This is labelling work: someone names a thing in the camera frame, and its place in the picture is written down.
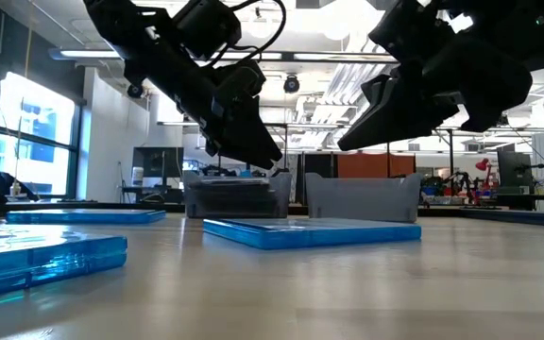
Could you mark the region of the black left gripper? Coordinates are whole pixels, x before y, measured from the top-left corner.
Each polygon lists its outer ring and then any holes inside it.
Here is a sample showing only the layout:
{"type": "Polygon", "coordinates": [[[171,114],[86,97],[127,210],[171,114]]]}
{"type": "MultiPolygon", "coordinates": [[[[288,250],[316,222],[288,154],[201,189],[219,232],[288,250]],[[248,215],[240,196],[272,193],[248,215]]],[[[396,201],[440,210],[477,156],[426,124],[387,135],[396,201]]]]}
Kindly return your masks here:
{"type": "Polygon", "coordinates": [[[282,153],[260,116],[258,100],[248,100],[222,117],[213,112],[214,99],[257,96],[265,75],[257,61],[247,59],[212,72],[189,54],[181,34],[172,28],[130,27],[124,30],[124,77],[131,97],[144,92],[149,80],[172,99],[182,113],[197,121],[210,155],[270,169],[282,153]]]}

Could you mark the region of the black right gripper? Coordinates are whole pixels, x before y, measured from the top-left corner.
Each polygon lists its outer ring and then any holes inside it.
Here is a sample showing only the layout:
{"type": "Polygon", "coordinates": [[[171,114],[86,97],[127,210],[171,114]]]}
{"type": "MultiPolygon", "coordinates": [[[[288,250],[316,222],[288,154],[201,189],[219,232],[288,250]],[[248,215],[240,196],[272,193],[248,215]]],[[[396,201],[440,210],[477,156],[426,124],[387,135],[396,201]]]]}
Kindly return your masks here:
{"type": "MultiPolygon", "coordinates": [[[[466,34],[455,35],[429,59],[422,78],[435,96],[460,94],[468,115],[461,129],[470,132],[496,126],[504,111],[526,99],[532,86],[531,73],[521,62],[466,34]]],[[[381,74],[361,85],[368,107],[337,142],[341,150],[429,136],[459,112],[453,103],[425,100],[393,88],[395,83],[381,74]]]]}

